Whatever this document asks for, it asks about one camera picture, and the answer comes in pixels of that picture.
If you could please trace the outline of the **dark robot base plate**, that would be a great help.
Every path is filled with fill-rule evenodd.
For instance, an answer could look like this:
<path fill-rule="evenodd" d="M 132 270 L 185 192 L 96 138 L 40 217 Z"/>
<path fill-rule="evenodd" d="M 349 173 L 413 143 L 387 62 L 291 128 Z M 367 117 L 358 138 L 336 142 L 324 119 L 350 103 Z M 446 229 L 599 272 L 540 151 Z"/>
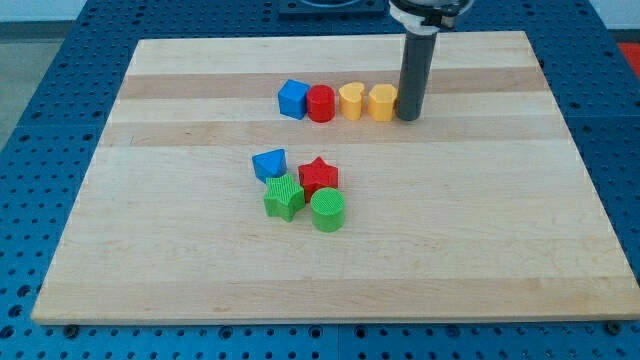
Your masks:
<path fill-rule="evenodd" d="M 279 0 L 280 19 L 303 17 L 340 17 L 355 15 L 384 15 L 387 0 Z"/>

